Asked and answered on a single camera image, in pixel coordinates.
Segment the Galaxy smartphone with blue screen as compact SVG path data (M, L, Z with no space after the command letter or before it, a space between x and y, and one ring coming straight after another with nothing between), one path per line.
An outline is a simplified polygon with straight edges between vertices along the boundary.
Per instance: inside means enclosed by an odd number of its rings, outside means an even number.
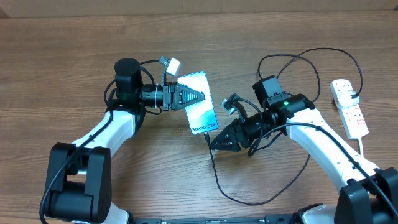
M210 86L204 71L178 77L177 82L203 93L204 100L185 108L192 134L200 134L218 129L218 121L211 97Z

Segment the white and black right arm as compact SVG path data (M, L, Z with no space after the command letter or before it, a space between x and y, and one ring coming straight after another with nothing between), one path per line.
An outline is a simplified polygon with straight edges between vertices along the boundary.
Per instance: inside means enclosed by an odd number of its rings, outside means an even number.
M322 118L303 94L289 96L275 76L252 86L263 111L248 117L240 98L231 95L221 106L239 118L210 141L209 149L238 152L276 131L300 144L325 171L338 191L336 206L322 203L297 210L284 223L397 223L397 170L380 169L358 154Z

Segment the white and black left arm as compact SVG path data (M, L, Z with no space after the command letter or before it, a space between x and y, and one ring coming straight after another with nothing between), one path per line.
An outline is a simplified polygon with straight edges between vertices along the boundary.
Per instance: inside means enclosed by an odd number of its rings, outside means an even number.
M143 62L122 58L104 91L106 112L88 134L50 151L45 190L39 207L48 217L73 223L134 223L133 215L112 202L111 158L133 137L152 109L180 110L205 100L203 92L164 80L145 84Z

